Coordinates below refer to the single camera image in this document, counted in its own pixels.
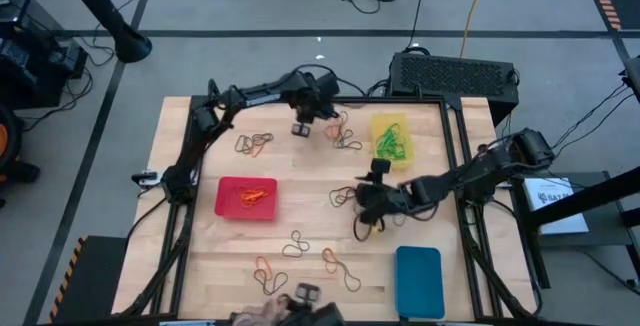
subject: red tray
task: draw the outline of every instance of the red tray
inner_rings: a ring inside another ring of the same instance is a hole
[[[269,195],[252,207],[242,205],[240,193],[243,189],[265,189]],[[228,219],[273,220],[276,213],[278,181],[269,178],[222,177],[218,183],[216,215]]]

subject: yellow tray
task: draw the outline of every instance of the yellow tray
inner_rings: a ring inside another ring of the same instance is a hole
[[[406,113],[379,113],[371,117],[371,144],[374,158],[391,161],[400,170],[415,160],[409,118]]]

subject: wooden table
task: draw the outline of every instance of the wooden table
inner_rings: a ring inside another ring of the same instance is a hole
[[[156,131],[149,168],[164,170],[175,162],[180,151],[190,98],[169,97],[164,101]],[[471,149],[495,139],[485,99],[463,99]],[[334,208],[328,193],[355,185],[355,176],[364,176],[371,163],[369,123],[379,112],[404,112],[409,116],[416,161],[409,169],[392,171],[385,182],[419,175],[438,175],[449,169],[440,113],[437,105],[369,104],[362,108],[336,106],[349,113],[347,127],[364,147],[361,151],[334,149],[323,133],[324,121],[312,125],[308,139],[291,135],[295,113],[287,105],[266,105],[241,112],[235,128],[224,134],[204,160],[189,248],[180,318],[226,319],[244,306],[261,304],[266,296],[253,278],[254,260],[266,257],[274,273],[284,271],[289,281],[280,290],[292,293],[299,282],[318,285],[320,304],[335,301],[346,320],[395,321],[393,256],[398,246],[435,247],[442,254],[446,319],[473,320],[469,287],[460,233],[452,195],[440,204],[435,218],[427,223],[408,219],[402,227],[387,222],[387,230],[360,243],[352,235],[354,212],[351,204]],[[450,122],[457,160],[462,160],[455,117]],[[236,153],[239,135],[271,132],[268,143],[256,157]],[[221,176],[270,177],[278,180],[275,222],[225,220],[214,213]],[[136,218],[163,197],[157,189],[145,194]],[[497,199],[510,205],[509,196],[499,191]],[[113,312],[125,309],[143,289],[158,266],[169,206],[163,206],[144,220],[131,238],[124,261]],[[529,274],[513,218],[503,210],[487,206],[487,233],[495,269],[523,306],[535,309]],[[299,259],[282,256],[291,242],[293,230],[310,243]],[[362,280],[362,288],[349,292],[342,272],[329,275],[321,252],[332,248],[351,273]],[[485,314],[490,314],[486,280],[477,268]],[[167,278],[162,310],[168,310],[173,275]]]

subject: gray floor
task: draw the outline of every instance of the gray floor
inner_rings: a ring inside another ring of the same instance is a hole
[[[373,6],[361,1],[362,7]],[[38,2],[67,29],[88,30],[97,24],[79,0]],[[367,16],[340,0],[149,0],[141,29],[409,30],[416,2],[383,4],[380,13]],[[131,19],[136,3],[123,10],[125,18]],[[418,28],[461,30],[470,4],[471,0],[423,0]],[[606,27],[593,0],[480,0],[472,29],[604,31]],[[309,62],[330,66],[341,77],[368,87],[386,76],[392,53],[407,41],[315,36],[152,39],[152,54],[127,65],[122,75],[41,320],[46,318],[76,239],[87,234],[124,236],[131,226],[137,189],[129,176],[146,166],[163,97],[202,94],[211,77],[224,87],[251,86]],[[461,45],[458,38],[418,38],[414,42],[442,56],[457,56]],[[625,40],[625,45],[629,54],[640,53],[640,40]],[[92,53],[97,59],[104,57],[99,51]],[[552,141],[620,84],[617,73],[622,69],[611,40],[558,39],[551,34],[546,39],[472,38],[466,56],[513,62],[522,84],[512,128],[535,128]],[[42,167],[42,177],[33,185],[17,186],[3,194],[8,205],[0,210],[2,325],[24,320],[114,65],[112,61],[101,68],[90,67],[95,78],[92,93],[73,111],[51,117],[26,136],[24,158]],[[72,87],[81,87],[81,82]],[[597,113],[584,130],[605,113]],[[565,150],[553,170],[606,169],[617,174],[638,165],[638,132],[632,125],[639,116],[637,104],[626,102],[590,138]],[[634,204],[629,201],[625,206]],[[594,250],[594,254],[620,275],[632,277],[622,249]],[[543,316],[617,325],[632,325],[640,318],[637,296],[584,256],[570,251],[549,251],[544,256],[553,287],[543,291]]]

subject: person's hand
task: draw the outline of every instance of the person's hand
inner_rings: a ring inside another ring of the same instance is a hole
[[[233,326],[274,326],[286,316],[288,298],[278,296],[264,306],[247,306],[233,321]]]

